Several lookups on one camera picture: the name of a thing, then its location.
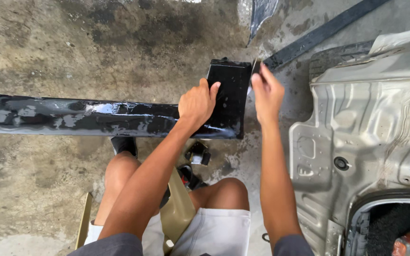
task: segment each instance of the silver metal panel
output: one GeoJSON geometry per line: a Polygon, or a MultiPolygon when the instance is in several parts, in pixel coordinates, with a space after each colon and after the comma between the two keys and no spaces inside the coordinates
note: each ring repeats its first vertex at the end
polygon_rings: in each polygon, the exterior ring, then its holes
{"type": "Polygon", "coordinates": [[[311,118],[289,131],[290,176],[305,238],[316,255],[335,255],[331,227],[346,226],[359,196],[410,188],[410,42],[382,58],[328,69],[311,91],[311,118]],[[334,166],[338,156],[347,171],[334,166]]]}

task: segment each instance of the white shorts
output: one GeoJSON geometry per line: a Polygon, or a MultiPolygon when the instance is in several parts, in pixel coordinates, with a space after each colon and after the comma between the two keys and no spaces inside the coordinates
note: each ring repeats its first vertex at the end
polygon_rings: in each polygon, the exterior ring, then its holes
{"type": "MultiPolygon", "coordinates": [[[[98,239],[103,226],[88,226],[85,245],[98,239]]],[[[174,245],[170,256],[246,256],[251,213],[247,210],[199,208],[191,224],[174,245]]],[[[163,256],[161,215],[151,217],[142,236],[144,256],[163,256]]]]}

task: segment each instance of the concrete floor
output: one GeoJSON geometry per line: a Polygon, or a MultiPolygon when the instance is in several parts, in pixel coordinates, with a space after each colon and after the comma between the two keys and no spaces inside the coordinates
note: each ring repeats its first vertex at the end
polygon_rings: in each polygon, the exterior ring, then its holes
{"type": "MultiPolygon", "coordinates": [[[[0,0],[0,93],[176,103],[206,75],[210,59],[265,58],[357,2],[280,0],[245,48],[250,0],[0,0]]],[[[312,111],[310,56],[406,30],[410,1],[391,0],[276,71],[286,87],[281,120],[286,154],[290,125],[312,111]]],[[[244,125],[241,141],[206,141],[210,165],[193,169],[208,183],[237,177],[246,184],[252,211],[248,254],[269,255],[261,239],[261,133],[253,93],[244,125]]],[[[160,141],[138,138],[140,160],[160,141]]],[[[71,252],[85,195],[96,198],[94,215],[112,156],[106,137],[0,134],[0,255],[71,252]]]]}

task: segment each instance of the black paint stain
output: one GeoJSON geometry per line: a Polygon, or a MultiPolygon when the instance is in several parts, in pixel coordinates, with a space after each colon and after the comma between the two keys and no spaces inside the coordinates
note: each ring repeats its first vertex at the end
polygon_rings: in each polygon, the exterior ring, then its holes
{"type": "Polygon", "coordinates": [[[232,167],[231,163],[229,161],[224,162],[224,166],[221,169],[221,175],[222,176],[227,176],[234,172],[236,169],[232,167]]]}
{"type": "Polygon", "coordinates": [[[140,9],[152,9],[153,1],[151,0],[139,0],[140,9]]]}

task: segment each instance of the black car part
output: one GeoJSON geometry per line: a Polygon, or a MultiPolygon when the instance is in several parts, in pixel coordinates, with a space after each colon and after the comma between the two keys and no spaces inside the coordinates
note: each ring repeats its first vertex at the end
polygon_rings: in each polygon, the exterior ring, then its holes
{"type": "Polygon", "coordinates": [[[208,165],[211,154],[208,152],[207,146],[201,142],[196,142],[185,153],[185,159],[195,165],[208,165]]]}
{"type": "Polygon", "coordinates": [[[338,16],[329,20],[327,23],[271,55],[264,60],[264,63],[272,71],[277,67],[285,65],[387,1],[388,0],[362,0],[358,4],[338,14],[338,16]]]}
{"type": "MultiPolygon", "coordinates": [[[[210,119],[195,138],[243,138],[252,65],[212,60],[208,83],[221,82],[210,119]]],[[[0,133],[165,137],[178,105],[0,95],[0,133]]]]}

